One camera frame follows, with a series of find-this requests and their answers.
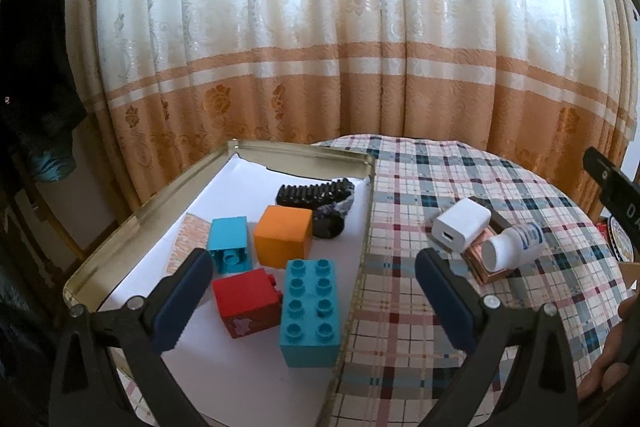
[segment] round table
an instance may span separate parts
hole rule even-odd
[[[370,248],[356,289],[345,364],[325,418],[332,427],[417,426],[443,394],[464,355],[453,349],[420,286],[414,258],[431,246],[480,295],[511,307],[554,302],[579,378],[600,354],[618,321],[626,289],[604,238],[560,190],[510,161],[460,142],[372,135],[341,137],[324,146],[377,158]],[[459,255],[442,250],[427,230],[442,210],[476,196],[510,223],[535,221],[548,245],[542,257],[507,279],[479,286]],[[514,348],[472,425],[487,420],[500,395]]]

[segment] bottle label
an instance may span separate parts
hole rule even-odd
[[[513,227],[513,230],[518,232],[518,236],[520,236],[520,240],[522,241],[523,250],[529,250],[529,248],[536,247],[537,245],[542,244],[542,229],[538,226],[537,223],[527,223],[526,225],[519,225]]]

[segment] teal lego brick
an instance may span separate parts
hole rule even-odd
[[[246,217],[220,217],[211,221],[207,250],[220,275],[251,270]]]
[[[340,314],[333,261],[287,263],[280,350],[289,367],[334,367]]]

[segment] curtain fold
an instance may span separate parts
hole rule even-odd
[[[636,126],[629,0],[68,0],[94,146],[131,208],[231,137],[460,140],[594,217]]]

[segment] white charger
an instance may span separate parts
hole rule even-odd
[[[491,220],[491,211],[469,198],[460,200],[434,221],[431,234],[454,253],[465,251]]]

